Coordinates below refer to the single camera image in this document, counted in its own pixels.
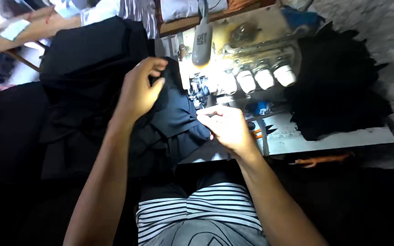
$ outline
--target wrist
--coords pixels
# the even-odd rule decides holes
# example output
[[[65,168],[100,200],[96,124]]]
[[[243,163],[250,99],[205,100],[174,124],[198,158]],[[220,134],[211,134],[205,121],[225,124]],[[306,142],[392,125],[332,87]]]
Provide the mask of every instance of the wrist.
[[[130,118],[123,120],[112,117],[108,123],[104,141],[116,142],[123,138],[129,138],[134,124],[135,121]]]
[[[241,162],[244,164],[255,163],[262,158],[261,152],[255,146],[239,150],[235,157],[238,163]]]

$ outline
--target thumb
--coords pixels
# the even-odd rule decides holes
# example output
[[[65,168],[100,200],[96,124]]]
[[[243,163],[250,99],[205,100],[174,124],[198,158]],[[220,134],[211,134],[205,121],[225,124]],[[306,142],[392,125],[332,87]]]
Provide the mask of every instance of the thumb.
[[[209,128],[215,135],[219,135],[218,124],[215,120],[209,118],[207,115],[197,115],[197,120],[200,121],[204,126]]]
[[[150,97],[153,99],[153,102],[155,102],[159,97],[159,93],[161,93],[164,84],[165,78],[159,78],[153,83],[153,86],[150,88]]]

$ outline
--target concrete floor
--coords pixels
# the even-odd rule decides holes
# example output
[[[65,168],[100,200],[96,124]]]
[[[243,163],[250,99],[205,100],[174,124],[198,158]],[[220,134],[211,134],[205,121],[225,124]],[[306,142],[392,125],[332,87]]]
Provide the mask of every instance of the concrete floor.
[[[367,47],[378,63],[389,63],[380,71],[380,81],[375,90],[386,97],[394,110],[394,0],[316,0],[313,7],[333,21],[337,30],[356,29],[357,39],[367,38]],[[389,124],[394,134],[394,114]],[[366,166],[393,168],[394,148],[378,146]]]

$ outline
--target blue fabric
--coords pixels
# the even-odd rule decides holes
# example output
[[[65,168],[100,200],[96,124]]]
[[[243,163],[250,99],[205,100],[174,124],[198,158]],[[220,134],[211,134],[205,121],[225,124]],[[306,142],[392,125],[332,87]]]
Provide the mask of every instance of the blue fabric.
[[[307,25],[314,32],[319,28],[320,22],[324,19],[315,12],[300,12],[289,6],[284,6],[282,13],[287,19],[288,25],[295,30],[300,25]]]

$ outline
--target hand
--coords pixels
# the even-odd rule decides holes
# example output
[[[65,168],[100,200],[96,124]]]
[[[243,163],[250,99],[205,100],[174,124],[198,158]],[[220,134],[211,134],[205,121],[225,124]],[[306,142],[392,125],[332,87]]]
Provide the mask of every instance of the hand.
[[[164,86],[165,78],[159,78],[150,86],[148,76],[159,77],[160,71],[165,70],[167,64],[168,61],[164,59],[149,57],[127,73],[113,120],[134,123],[153,107]]]
[[[214,113],[216,115],[211,118],[207,116]],[[218,141],[233,154],[243,157],[259,151],[240,109],[216,105],[198,110],[197,120],[207,126]]]

